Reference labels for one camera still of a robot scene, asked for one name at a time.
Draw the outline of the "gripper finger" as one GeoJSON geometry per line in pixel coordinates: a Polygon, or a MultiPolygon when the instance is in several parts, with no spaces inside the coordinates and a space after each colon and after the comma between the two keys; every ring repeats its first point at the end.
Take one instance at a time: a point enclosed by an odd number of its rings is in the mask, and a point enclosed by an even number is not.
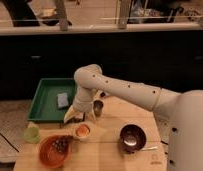
{"type": "Polygon", "coordinates": [[[67,124],[67,122],[60,123],[59,128],[63,128],[66,124],[67,124]]]}
{"type": "Polygon", "coordinates": [[[95,123],[96,120],[97,120],[94,113],[91,113],[91,114],[90,114],[90,118],[91,118],[91,121],[92,121],[93,123],[95,123]]]}

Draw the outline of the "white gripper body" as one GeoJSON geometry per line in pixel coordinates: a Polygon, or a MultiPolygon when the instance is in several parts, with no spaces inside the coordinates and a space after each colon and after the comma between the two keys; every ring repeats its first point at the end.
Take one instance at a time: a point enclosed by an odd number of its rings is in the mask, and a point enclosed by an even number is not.
{"type": "Polygon", "coordinates": [[[71,105],[63,117],[63,122],[67,123],[69,120],[78,116],[79,114],[86,114],[88,117],[94,117],[94,113],[92,109],[80,110],[75,108],[73,105],[71,105]]]}

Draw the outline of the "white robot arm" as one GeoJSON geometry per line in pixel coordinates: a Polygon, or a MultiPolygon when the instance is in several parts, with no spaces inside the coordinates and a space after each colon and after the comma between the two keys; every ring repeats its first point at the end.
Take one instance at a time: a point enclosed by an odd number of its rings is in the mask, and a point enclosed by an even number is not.
{"type": "Polygon", "coordinates": [[[167,171],[203,171],[203,90],[179,93],[111,78],[97,64],[76,69],[74,81],[77,90],[65,121],[79,113],[91,112],[95,92],[107,92],[170,119],[167,171]]]}

